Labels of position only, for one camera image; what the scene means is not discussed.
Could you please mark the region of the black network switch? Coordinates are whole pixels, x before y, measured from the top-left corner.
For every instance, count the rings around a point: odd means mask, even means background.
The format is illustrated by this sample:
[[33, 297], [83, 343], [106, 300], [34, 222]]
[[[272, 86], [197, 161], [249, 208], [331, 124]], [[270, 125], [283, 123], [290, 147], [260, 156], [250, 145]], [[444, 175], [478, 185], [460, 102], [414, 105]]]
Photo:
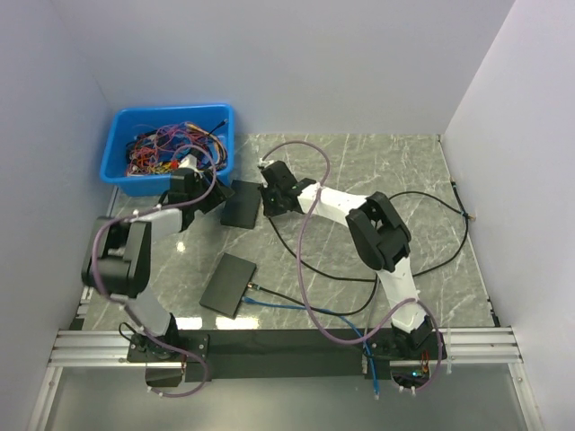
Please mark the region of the black network switch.
[[256, 268], [256, 264], [249, 260], [224, 253], [208, 281], [199, 304], [226, 318], [234, 319]]
[[220, 224], [248, 230], [253, 229], [261, 204], [260, 188], [259, 183], [233, 180], [231, 189], [234, 195], [226, 201], [220, 216]]

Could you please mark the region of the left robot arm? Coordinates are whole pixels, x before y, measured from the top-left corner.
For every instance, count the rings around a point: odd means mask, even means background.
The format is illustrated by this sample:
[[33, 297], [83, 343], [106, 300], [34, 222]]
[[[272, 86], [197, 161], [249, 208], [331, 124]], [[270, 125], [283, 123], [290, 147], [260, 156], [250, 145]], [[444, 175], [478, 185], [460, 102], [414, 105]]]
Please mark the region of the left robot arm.
[[187, 230], [197, 212], [205, 215], [233, 195], [211, 170], [179, 168], [154, 207], [116, 218], [101, 216], [94, 222], [82, 281], [118, 305], [162, 361], [179, 354], [181, 339], [175, 317], [149, 285], [153, 242]]

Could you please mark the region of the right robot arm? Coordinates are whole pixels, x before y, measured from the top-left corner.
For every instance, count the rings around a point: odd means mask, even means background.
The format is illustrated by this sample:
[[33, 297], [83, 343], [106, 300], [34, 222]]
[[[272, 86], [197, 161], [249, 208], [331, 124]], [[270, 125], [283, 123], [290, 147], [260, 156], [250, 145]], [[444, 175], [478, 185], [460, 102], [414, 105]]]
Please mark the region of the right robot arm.
[[411, 233], [382, 192], [354, 195], [325, 188], [320, 182], [297, 180], [282, 161], [261, 162], [264, 215], [296, 212], [308, 223], [318, 216], [349, 230], [362, 262], [375, 271], [392, 309], [394, 347], [406, 358], [418, 356], [433, 330], [429, 312], [418, 304], [410, 262]]

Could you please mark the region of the black ethernet cable short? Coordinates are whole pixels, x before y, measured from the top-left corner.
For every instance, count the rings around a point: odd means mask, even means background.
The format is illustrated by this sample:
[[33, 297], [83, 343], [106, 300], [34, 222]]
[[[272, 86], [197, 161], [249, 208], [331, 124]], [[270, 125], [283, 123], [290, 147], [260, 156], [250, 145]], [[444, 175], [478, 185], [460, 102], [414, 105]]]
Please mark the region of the black ethernet cable short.
[[[263, 295], [271, 295], [281, 300], [288, 301], [299, 306], [304, 306], [301, 295], [288, 295], [276, 290], [269, 289], [254, 282], [248, 284], [248, 291]], [[360, 288], [358, 294], [349, 294], [347, 287], [328, 290], [327, 294], [309, 295], [308, 301], [311, 307], [319, 313], [333, 316], [350, 317], [360, 314], [368, 308], [376, 296], [377, 285], [373, 281], [369, 289]]]

